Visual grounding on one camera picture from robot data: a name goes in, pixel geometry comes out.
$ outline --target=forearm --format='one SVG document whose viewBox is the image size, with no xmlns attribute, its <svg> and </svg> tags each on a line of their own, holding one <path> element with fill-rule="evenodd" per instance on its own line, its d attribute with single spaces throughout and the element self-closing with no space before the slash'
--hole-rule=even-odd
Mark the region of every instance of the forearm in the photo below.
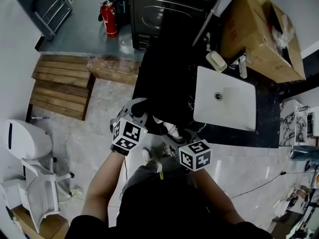
<svg viewBox="0 0 319 239">
<path fill-rule="evenodd" d="M 107 207 L 116 189 L 125 156 L 112 151 L 92 179 L 82 215 L 95 216 L 107 223 Z"/>
<path fill-rule="evenodd" d="M 198 189 L 204 194 L 210 206 L 218 211 L 225 221 L 236 224 L 244 221 L 237 213 L 233 203 L 215 183 L 205 169 L 193 172 Z"/>
</svg>

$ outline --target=sink drain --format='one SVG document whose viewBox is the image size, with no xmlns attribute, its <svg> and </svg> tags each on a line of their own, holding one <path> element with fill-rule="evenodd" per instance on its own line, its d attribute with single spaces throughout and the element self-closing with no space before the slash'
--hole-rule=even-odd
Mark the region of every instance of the sink drain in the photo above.
<svg viewBox="0 0 319 239">
<path fill-rule="evenodd" d="M 221 100 L 223 99 L 223 96 L 221 95 L 220 92 L 216 92 L 216 93 L 215 93 L 215 99 L 216 99 L 217 101 L 221 101 Z"/>
</svg>

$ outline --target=plastic bag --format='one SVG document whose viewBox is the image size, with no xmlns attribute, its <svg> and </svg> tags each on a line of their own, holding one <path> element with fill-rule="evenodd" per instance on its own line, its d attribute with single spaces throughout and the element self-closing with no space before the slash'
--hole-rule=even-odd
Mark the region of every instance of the plastic bag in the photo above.
<svg viewBox="0 0 319 239">
<path fill-rule="evenodd" d="M 279 51 L 287 48 L 288 43 L 293 39 L 295 35 L 295 30 L 293 27 L 288 31 L 288 18 L 286 15 L 283 15 L 283 23 L 284 31 L 282 34 L 278 30 L 276 30 L 274 26 L 272 30 L 272 36 Z"/>
</svg>

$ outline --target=soap dish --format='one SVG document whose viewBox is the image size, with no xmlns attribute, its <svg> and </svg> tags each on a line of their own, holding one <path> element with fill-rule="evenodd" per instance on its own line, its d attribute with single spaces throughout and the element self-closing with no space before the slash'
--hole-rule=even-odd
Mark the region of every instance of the soap dish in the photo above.
<svg viewBox="0 0 319 239">
<path fill-rule="evenodd" d="M 219 73 L 222 73 L 227 68 L 227 63 L 216 51 L 209 52 L 206 55 L 206 59 Z"/>
</svg>

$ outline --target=white marble floor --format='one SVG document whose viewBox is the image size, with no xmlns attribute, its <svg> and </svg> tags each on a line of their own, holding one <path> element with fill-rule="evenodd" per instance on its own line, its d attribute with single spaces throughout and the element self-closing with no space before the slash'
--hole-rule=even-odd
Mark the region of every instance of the white marble floor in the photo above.
<svg viewBox="0 0 319 239">
<path fill-rule="evenodd" d="M 57 174 L 72 171 L 75 178 L 69 180 L 69 188 L 79 186 L 83 195 L 60 204 L 61 214 L 72 221 L 80 214 L 88 185 L 96 171 L 110 153 L 112 135 L 110 119 L 115 118 L 121 108 L 132 98 L 134 87 L 126 84 L 97 80 L 85 121 L 79 121 L 47 110 L 33 107 L 32 115 L 50 117 L 32 123 L 46 130 L 53 140 L 53 155 L 58 158 Z M 162 144 L 160 136 L 148 134 L 143 145 L 127 158 L 128 177 L 143 164 L 140 149 L 150 149 Z M 213 159 L 207 171 L 229 197 L 254 189 L 281 171 L 302 172 L 304 162 L 292 162 L 290 147 L 279 149 L 250 148 L 212 144 Z M 311 178 L 307 174 L 287 174 L 251 193 L 233 199 L 239 214 L 247 221 L 267 229 L 274 216 L 274 204 L 285 200 L 294 185 L 307 185 Z M 122 167 L 119 183 L 109 204 L 109 224 L 115 226 L 125 184 Z"/>
</svg>

